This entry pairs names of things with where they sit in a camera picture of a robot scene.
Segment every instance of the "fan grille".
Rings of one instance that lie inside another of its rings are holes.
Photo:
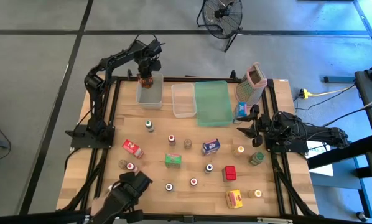
[[[233,36],[243,18],[241,0],[206,0],[203,6],[203,20],[209,33],[219,39]],[[218,17],[218,12],[225,15]]]

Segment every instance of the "small box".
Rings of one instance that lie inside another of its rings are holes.
[[[236,119],[243,116],[247,116],[247,103],[239,102],[235,110],[233,111],[233,124],[241,124],[241,121],[238,121]]]
[[[182,156],[178,154],[166,154],[165,155],[165,166],[179,168],[182,163]]]
[[[227,191],[226,202],[230,209],[241,208],[243,206],[243,200],[241,199],[240,190]]]
[[[203,155],[206,156],[213,152],[217,152],[217,150],[219,150],[220,147],[221,147],[221,144],[219,144],[219,140],[214,139],[212,141],[203,143],[203,147],[201,148],[201,150],[203,152]]]
[[[234,166],[225,166],[225,168],[222,170],[222,176],[224,182],[236,180],[236,168]]]
[[[125,140],[125,142],[123,143],[123,148],[138,159],[140,159],[143,156],[142,149],[128,139]]]

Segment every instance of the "red object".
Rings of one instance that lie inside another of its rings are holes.
[[[128,139],[125,140],[123,148],[138,159],[140,159],[143,156],[142,149]]]
[[[225,168],[222,170],[222,174],[223,181],[225,182],[234,181],[237,178],[236,168],[234,166],[225,166]]]

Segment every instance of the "green box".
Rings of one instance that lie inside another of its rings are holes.
[[[165,166],[179,168],[182,163],[182,156],[178,154],[166,154],[165,155]]]

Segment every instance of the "green plastic container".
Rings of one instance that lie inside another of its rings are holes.
[[[199,126],[231,124],[233,115],[226,81],[196,82],[195,96]]]

